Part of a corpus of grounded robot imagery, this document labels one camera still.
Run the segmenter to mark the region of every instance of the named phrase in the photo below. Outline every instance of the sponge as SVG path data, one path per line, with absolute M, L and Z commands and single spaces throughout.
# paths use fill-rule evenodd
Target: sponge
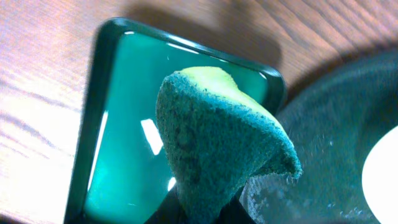
M 250 176 L 302 173 L 279 122 L 220 68 L 165 77 L 156 119 L 189 223 L 213 222 Z

